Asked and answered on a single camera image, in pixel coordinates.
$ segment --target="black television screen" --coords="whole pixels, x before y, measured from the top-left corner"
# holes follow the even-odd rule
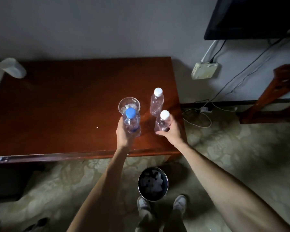
[[[205,40],[290,37],[290,0],[218,0]]]

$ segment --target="white shoe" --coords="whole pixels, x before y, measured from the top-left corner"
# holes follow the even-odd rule
[[[185,213],[187,208],[187,198],[184,195],[179,195],[177,196],[177,198],[175,199],[174,203],[173,203],[173,210],[177,209],[179,211],[181,211],[182,215]]]
[[[151,210],[149,202],[146,199],[144,199],[142,196],[140,196],[138,198],[138,210],[140,211],[142,209],[145,209],[145,210],[148,210],[148,211]]]

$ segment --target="forearm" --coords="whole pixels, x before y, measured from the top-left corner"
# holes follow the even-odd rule
[[[176,148],[232,231],[290,231],[290,226],[238,179],[187,144],[179,142]]]
[[[119,191],[121,172],[129,152],[116,150],[107,170],[79,209],[67,232],[108,231]]]

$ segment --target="wooden table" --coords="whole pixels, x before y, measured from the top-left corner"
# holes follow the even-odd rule
[[[154,133],[150,97],[183,126],[170,57],[23,62],[27,76],[0,84],[0,162],[111,158],[125,97],[140,101],[140,137],[130,156],[179,154]]]

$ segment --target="clear plastic bottle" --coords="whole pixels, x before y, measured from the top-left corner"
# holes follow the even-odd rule
[[[126,129],[129,133],[134,133],[136,130],[140,129],[140,120],[141,116],[140,113],[133,109],[133,108],[128,108],[124,115],[122,116],[124,120],[124,124],[126,126]]]
[[[163,110],[156,118],[155,132],[168,131],[170,129],[170,113],[167,110]]]
[[[150,98],[150,113],[158,116],[162,110],[164,96],[161,88],[156,88],[154,94]]]

